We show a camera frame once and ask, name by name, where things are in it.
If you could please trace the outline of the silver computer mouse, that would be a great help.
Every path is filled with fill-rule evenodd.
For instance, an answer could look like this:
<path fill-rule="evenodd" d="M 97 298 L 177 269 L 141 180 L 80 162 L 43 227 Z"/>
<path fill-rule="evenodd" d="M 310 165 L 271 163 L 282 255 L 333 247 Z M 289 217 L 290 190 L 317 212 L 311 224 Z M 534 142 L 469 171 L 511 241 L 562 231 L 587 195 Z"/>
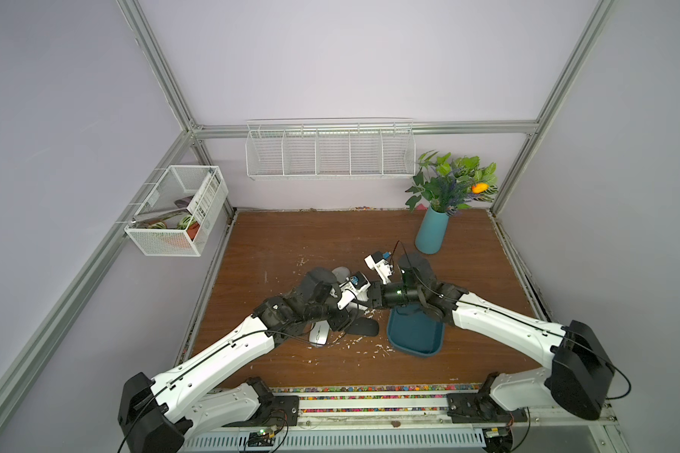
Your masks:
<path fill-rule="evenodd" d="M 308 340 L 313 347 L 324 347 L 328 343 L 330 333 L 329 323 L 327 321 L 318 321 L 311 328 Z"/>

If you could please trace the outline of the white rounded computer mouse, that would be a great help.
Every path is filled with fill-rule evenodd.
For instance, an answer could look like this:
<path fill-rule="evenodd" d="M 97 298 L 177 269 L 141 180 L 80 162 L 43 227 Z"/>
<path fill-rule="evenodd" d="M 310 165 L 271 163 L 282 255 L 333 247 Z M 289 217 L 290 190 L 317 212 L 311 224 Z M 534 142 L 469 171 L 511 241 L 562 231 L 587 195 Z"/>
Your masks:
<path fill-rule="evenodd" d="M 344 282 L 348 281 L 349 278 L 351 277 L 351 271 L 349 271 L 349 268 L 345 266 L 334 268 L 334 270 L 332 270 L 332 273 L 334 274 L 337 282 L 340 284 L 343 284 Z"/>

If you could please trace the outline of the black computer mouse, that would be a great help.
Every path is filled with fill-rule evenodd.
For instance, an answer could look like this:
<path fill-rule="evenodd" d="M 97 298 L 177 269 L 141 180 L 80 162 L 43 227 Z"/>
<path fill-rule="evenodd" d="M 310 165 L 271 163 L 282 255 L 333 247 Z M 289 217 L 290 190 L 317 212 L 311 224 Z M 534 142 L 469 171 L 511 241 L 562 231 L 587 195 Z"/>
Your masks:
<path fill-rule="evenodd" d="M 358 318 L 346 328 L 346 332 L 349 335 L 376 337 L 380 332 L 380 324 L 372 318 Z"/>

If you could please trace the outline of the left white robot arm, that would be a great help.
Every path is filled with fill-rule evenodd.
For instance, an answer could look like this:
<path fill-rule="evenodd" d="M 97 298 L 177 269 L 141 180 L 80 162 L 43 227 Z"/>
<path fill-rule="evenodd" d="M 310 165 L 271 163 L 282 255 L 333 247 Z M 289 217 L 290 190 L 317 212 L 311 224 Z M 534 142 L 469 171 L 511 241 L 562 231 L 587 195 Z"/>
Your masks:
<path fill-rule="evenodd" d="M 240 368 L 288 339 L 300 339 L 310 324 L 326 321 L 345 330 L 353 317 L 349 303 L 368 290 L 363 275 L 339 281 L 315 268 L 298 287 L 272 296 L 229 334 L 192 359 L 156 377 L 140 372 L 123 388 L 118 424 L 121 445 L 131 452 L 178 452 L 207 431 L 246 421 L 271 398 L 260 383 L 243 383 L 215 394 L 213 389 Z"/>

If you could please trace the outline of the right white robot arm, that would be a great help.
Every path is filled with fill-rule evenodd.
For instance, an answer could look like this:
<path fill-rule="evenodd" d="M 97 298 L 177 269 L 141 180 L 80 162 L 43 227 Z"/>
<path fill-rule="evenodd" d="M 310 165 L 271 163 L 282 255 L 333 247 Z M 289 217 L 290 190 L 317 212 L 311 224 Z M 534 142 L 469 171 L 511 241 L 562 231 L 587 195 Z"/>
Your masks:
<path fill-rule="evenodd" d="M 539 365 L 527 372 L 489 374 L 470 402 L 455 404 L 454 413 L 463 416 L 469 409 L 469 419 L 489 421 L 499 413 L 555 405 L 584 420 L 600 418 L 620 371 L 590 326 L 546 322 L 493 304 L 439 280 L 428 260 L 417 253 L 399 259 L 400 281 L 393 282 L 389 259 L 381 252 L 365 259 L 380 277 L 368 291 L 372 307 L 417 305 L 436 322 L 481 334 Z"/>

